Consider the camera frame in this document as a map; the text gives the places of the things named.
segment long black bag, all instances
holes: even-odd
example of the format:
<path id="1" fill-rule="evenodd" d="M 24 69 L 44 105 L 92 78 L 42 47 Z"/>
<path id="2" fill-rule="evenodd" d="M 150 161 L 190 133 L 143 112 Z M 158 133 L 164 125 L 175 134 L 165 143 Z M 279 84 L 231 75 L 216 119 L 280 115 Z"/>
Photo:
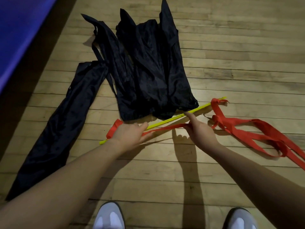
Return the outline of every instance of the long black bag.
<path id="1" fill-rule="evenodd" d="M 80 133 L 101 83 L 108 78 L 105 61 L 82 62 L 65 99 L 21 166 L 6 200 L 12 200 L 66 164 L 69 150 Z"/>

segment wooden floor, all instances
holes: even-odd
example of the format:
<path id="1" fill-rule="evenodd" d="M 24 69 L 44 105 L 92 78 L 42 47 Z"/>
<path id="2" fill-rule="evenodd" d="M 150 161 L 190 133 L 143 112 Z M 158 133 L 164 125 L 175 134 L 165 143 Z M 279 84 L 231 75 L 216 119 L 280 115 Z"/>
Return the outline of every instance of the wooden floor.
<path id="1" fill-rule="evenodd" d="M 77 0 L 0 162 L 2 196 L 64 99 L 78 63 L 96 59 L 90 47 L 93 27 L 80 14 L 114 30 L 120 8 L 136 23 L 159 21 L 161 1 Z M 230 103 L 221 107 L 226 116 L 267 121 L 305 149 L 303 0 L 167 1 L 179 30 L 185 72 L 200 104 L 227 96 Z M 27 85 L 17 88 L 26 90 Z M 205 113 L 213 115 L 211 109 Z M 97 147 L 117 118 L 116 99 L 105 82 L 69 161 Z M 198 119 L 208 120 L 203 115 Z M 305 172 L 289 159 L 267 159 L 223 131 L 215 133 L 231 150 L 305 187 Z M 128 228 L 217 229 L 235 206 L 253 213 L 260 228 L 273 228 L 220 165 L 186 136 L 184 129 L 166 132 L 118 159 L 70 227 L 90 228 L 101 204 L 115 200 Z"/>

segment shoe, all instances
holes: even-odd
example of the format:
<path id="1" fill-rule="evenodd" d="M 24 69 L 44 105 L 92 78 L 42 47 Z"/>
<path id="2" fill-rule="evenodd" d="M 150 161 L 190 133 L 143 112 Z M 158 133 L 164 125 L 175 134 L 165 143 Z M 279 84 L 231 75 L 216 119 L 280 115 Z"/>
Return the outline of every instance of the shoe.
<path id="1" fill-rule="evenodd" d="M 222 229 L 258 229 L 258 227 L 249 211 L 242 207 L 236 207 L 227 214 Z"/>
<path id="2" fill-rule="evenodd" d="M 120 206 L 113 201 L 105 202 L 97 213 L 93 229 L 125 229 Z"/>

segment white sneaker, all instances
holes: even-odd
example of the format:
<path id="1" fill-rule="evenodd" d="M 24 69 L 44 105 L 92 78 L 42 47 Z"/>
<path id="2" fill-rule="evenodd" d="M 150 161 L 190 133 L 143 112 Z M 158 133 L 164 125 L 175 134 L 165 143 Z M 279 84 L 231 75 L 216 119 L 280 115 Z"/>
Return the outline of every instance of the white sneaker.
<path id="1" fill-rule="evenodd" d="M 120 206 L 116 202 L 105 202 L 97 213 L 93 229 L 125 229 Z"/>
<path id="2" fill-rule="evenodd" d="M 253 216 L 242 207 L 232 208 L 222 229 L 258 229 Z"/>

